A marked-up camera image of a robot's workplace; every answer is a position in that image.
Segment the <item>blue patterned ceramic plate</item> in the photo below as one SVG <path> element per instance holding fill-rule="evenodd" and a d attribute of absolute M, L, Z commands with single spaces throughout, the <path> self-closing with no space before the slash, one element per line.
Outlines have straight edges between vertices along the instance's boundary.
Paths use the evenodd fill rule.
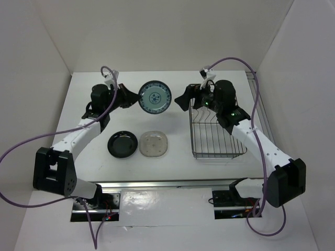
<path fill-rule="evenodd" d="M 139 89 L 138 94 L 141 96 L 138 101 L 139 106 L 152 115 L 165 112 L 172 102 L 172 93 L 168 85 L 158 80 L 146 82 Z"/>

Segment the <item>clear ribbed glass plate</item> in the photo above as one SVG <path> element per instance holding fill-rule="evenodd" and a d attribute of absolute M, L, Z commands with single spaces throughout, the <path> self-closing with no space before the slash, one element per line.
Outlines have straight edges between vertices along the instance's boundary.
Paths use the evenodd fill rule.
<path fill-rule="evenodd" d="M 207 119 L 211 116 L 211 110 L 206 107 L 201 107 L 197 110 L 193 110 L 192 115 L 194 123 L 206 123 Z"/>

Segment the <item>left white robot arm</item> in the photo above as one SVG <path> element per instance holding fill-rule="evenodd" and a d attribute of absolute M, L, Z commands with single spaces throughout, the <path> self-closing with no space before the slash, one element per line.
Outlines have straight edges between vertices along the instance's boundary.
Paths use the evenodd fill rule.
<path fill-rule="evenodd" d="M 81 198 L 90 208 L 99 208 L 103 204 L 102 187 L 79 179 L 75 160 L 104 131 L 112 111 L 119 107 L 129 108 L 140 98 L 139 94 L 129 91 L 124 84 L 93 86 L 91 101 L 77 127 L 57 144 L 50 148 L 41 147 L 36 152 L 33 187 L 65 197 Z"/>

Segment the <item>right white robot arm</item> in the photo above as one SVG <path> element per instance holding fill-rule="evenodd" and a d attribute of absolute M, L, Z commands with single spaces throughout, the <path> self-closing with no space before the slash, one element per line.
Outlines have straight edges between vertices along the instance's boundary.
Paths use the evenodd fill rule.
<path fill-rule="evenodd" d="M 278 208 L 306 190 L 306 164 L 282 152 L 254 124 L 248 113 L 238 106 L 232 82 L 219 80 L 213 87 L 190 84 L 184 94 L 174 100 L 183 111 L 206 107 L 216 114 L 217 122 L 238 139 L 266 168 L 263 194 L 266 201 Z"/>

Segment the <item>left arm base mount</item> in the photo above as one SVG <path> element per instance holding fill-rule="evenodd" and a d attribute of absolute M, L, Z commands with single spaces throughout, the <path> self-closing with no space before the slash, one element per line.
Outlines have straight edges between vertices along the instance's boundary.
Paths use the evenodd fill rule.
<path fill-rule="evenodd" d="M 119 221 L 120 193 L 103 193 L 100 201 L 94 203 L 93 200 L 82 199 L 85 205 L 77 199 L 72 206 L 71 222 L 88 222 L 86 209 L 92 222 Z"/>

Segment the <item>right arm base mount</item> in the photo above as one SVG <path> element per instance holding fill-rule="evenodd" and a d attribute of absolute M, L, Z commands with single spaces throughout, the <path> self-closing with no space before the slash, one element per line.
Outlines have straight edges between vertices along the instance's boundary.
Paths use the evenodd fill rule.
<path fill-rule="evenodd" d="M 214 190 L 208 202 L 214 207 L 215 220 L 221 219 L 243 219 L 252 210 L 256 198 L 240 198 L 237 192 L 231 190 Z"/>

